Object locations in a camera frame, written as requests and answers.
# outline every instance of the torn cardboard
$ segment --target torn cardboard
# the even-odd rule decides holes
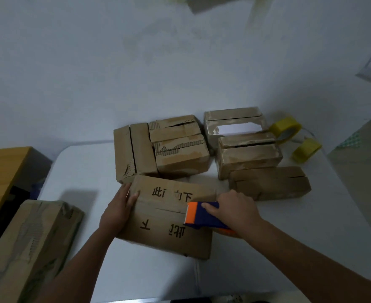
[[[140,191],[137,203],[117,238],[199,259],[209,259],[212,231],[184,226],[187,203],[216,200],[203,185],[135,176],[130,193]]]
[[[282,160],[281,149],[270,132],[221,137],[218,147],[220,180],[227,179],[231,171],[275,167]]]
[[[163,178],[189,177],[209,169],[209,151],[201,134],[156,142],[154,148]]]
[[[256,201],[300,198],[311,191],[300,167],[277,167],[230,172],[229,188]]]
[[[258,107],[205,112],[203,124],[209,147],[214,152],[218,149],[220,137],[268,130],[268,124]]]
[[[27,200],[0,238],[0,303],[33,302],[62,269],[83,212]]]
[[[195,116],[188,115],[149,122],[149,134],[151,142],[159,142],[201,134],[201,130]]]
[[[159,176],[147,123],[114,130],[114,149],[116,179],[121,184],[131,182],[136,174]]]

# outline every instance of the yellow tape roll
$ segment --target yellow tape roll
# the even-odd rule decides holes
[[[297,163],[304,163],[317,151],[322,145],[313,138],[305,139],[305,141],[292,153],[291,158]]]
[[[287,117],[275,122],[269,127],[269,131],[277,138],[280,145],[291,140],[302,128],[302,125],[292,117]]]

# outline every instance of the forearm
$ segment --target forearm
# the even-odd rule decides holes
[[[97,229],[35,303],[90,302],[98,273],[112,240],[113,236]]]
[[[264,221],[240,235],[312,302],[371,302],[371,281]]]

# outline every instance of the green patterned object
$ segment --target green patterned object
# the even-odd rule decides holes
[[[361,142],[360,133],[355,132],[350,137],[348,137],[346,141],[340,143],[340,145],[337,146],[337,148],[339,149],[347,148],[347,147],[359,148],[361,144],[362,142]]]

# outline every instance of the hand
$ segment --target hand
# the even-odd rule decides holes
[[[131,208],[138,199],[139,192],[130,196],[127,200],[130,187],[131,183],[122,184],[101,216],[99,229],[112,237],[117,236],[123,229],[129,218]]]
[[[218,209],[208,203],[201,206],[242,237],[246,230],[255,228],[264,221],[253,198],[246,197],[243,193],[234,190],[221,193],[217,201]]]

